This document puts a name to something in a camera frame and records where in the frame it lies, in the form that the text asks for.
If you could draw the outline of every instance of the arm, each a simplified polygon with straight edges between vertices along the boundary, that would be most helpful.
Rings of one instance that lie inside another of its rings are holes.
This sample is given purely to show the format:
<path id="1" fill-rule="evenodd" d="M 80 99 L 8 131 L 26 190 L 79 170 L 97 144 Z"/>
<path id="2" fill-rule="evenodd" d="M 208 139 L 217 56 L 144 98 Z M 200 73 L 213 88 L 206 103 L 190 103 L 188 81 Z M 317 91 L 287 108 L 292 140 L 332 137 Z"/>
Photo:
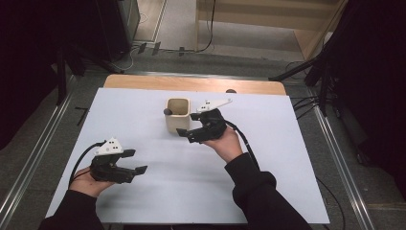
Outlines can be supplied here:
<path id="1" fill-rule="evenodd" d="M 270 172 L 260 172 L 242 149 L 237 134 L 227 128 L 212 147 L 228 164 L 225 169 L 236 186 L 233 198 L 248 220 L 250 229 L 311 229 L 302 216 L 276 190 Z"/>
<path id="2" fill-rule="evenodd" d="M 99 194 L 113 183 L 95 181 L 88 168 L 78 171 L 77 175 L 79 176 L 69 186 L 55 214 L 42 220 L 38 230 L 103 229 L 96 214 L 96 201 Z"/>

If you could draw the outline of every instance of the hand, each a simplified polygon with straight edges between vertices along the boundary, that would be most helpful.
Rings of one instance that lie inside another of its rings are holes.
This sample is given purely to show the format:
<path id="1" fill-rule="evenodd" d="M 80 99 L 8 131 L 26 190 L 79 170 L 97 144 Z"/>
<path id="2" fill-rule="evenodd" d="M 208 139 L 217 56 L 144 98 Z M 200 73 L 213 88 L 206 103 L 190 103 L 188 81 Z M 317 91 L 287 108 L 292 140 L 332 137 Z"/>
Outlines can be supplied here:
<path id="1" fill-rule="evenodd" d="M 92 197 L 98 197 L 103 190 L 114 184 L 114 182 L 96 181 L 92 175 L 90 175 L 89 167 L 76 172 L 74 178 L 69 189 Z"/>
<path id="2" fill-rule="evenodd" d="M 203 142 L 208 147 L 211 147 L 217 154 L 227 163 L 242 154 L 241 144 L 239 143 L 237 133 L 227 126 L 223 135 L 216 140 Z"/>

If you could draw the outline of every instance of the person's left hand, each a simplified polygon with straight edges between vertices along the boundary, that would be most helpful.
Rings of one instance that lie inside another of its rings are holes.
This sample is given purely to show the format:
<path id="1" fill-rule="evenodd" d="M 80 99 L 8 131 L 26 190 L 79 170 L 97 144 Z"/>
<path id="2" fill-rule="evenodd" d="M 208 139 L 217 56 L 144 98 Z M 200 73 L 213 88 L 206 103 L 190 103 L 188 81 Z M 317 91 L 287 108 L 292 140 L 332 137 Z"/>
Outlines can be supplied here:
<path id="1" fill-rule="evenodd" d="M 92 197 L 98 197 L 103 190 L 115 184 L 114 182 L 108 181 L 96 181 L 90 175 L 89 167 L 76 172 L 74 178 L 74 181 L 69 186 L 69 190 L 74 190 Z"/>

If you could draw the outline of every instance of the wooden board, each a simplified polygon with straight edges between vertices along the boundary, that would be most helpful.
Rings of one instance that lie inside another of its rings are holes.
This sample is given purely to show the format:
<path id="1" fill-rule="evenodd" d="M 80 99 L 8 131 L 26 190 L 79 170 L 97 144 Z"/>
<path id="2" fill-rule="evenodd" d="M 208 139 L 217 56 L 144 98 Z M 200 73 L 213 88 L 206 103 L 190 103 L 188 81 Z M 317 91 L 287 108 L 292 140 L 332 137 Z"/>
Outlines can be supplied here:
<path id="1" fill-rule="evenodd" d="M 104 87 L 199 92 L 226 92 L 228 89 L 234 89 L 237 93 L 242 94 L 286 95 L 283 84 L 280 82 L 214 78 L 110 75 L 107 77 Z"/>

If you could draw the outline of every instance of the black sleeve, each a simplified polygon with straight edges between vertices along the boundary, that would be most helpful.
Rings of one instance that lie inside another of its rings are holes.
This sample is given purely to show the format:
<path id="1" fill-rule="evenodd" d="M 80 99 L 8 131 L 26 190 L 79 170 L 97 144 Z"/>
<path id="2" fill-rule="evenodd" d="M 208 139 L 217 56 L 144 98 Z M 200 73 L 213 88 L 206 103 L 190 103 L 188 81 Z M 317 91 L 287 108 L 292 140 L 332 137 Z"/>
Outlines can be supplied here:
<path id="1" fill-rule="evenodd" d="M 68 190 L 52 217 L 42 220 L 38 230 L 103 230 L 96 215 L 96 198 Z"/>
<path id="2" fill-rule="evenodd" d="M 276 190 L 270 172 L 260 172 L 244 153 L 225 167 L 236 186 L 233 198 L 250 229 L 311 229 L 302 216 Z"/>

